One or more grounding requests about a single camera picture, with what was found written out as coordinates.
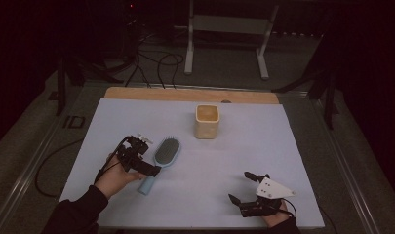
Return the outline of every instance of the black sleeve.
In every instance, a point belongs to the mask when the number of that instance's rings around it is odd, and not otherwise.
[[[55,207],[42,233],[96,233],[99,213],[108,200],[95,186],[77,201],[61,201]]]
[[[296,226],[296,220],[290,217],[286,221],[269,228],[266,234],[300,234],[300,231]]]

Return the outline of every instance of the robotic hand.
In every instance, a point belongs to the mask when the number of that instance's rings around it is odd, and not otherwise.
[[[294,191],[271,180],[269,175],[254,175],[245,172],[245,177],[260,183],[256,191],[257,199],[254,202],[242,203],[240,199],[228,194],[231,202],[240,208],[243,217],[269,216],[278,212],[287,213],[279,209],[282,204],[281,199],[295,196]]]
[[[146,176],[157,176],[161,170],[161,167],[152,166],[151,164],[142,161],[142,155],[148,150],[148,143],[152,143],[152,141],[150,141],[145,136],[126,136],[123,140],[121,140],[117,148],[109,156],[108,160],[106,160],[106,163],[103,165],[102,169],[99,170],[95,182],[97,182],[103,173],[105,173],[107,170],[106,166],[115,155],[117,155],[118,160],[123,166],[125,172],[129,171],[130,169],[134,169]]]

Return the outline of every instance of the white paper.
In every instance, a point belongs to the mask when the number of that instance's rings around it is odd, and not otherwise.
[[[141,181],[128,184],[112,197],[99,225],[128,228],[259,228],[259,217],[241,217],[228,194],[252,202],[258,183],[244,172],[269,174],[294,190],[297,226],[322,227],[306,170],[282,105],[217,103],[220,112],[215,139],[193,135],[195,107],[205,102],[102,99],[73,166],[61,199],[81,197],[93,184],[106,156],[126,136],[141,133],[154,143],[153,153],[167,136],[181,150],[163,169],[147,196],[137,192]]]

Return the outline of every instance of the human hand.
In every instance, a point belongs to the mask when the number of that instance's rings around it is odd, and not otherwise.
[[[128,183],[145,177],[145,175],[139,172],[125,172],[116,155],[112,157],[104,171],[105,173],[103,173],[94,186],[99,189],[107,199],[118,193]]]
[[[282,200],[282,205],[280,205],[279,209],[282,211],[288,210],[284,200]],[[261,218],[263,218],[263,220],[266,222],[266,225],[270,228],[270,227],[276,226],[277,224],[289,219],[289,215],[286,213],[278,212],[276,214],[272,214],[269,216],[262,216]]]

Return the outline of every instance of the light blue brush handle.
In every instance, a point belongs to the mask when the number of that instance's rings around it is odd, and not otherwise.
[[[151,190],[152,184],[154,184],[155,177],[149,175],[146,177],[145,181],[139,187],[138,192],[143,195],[148,195],[149,191]]]

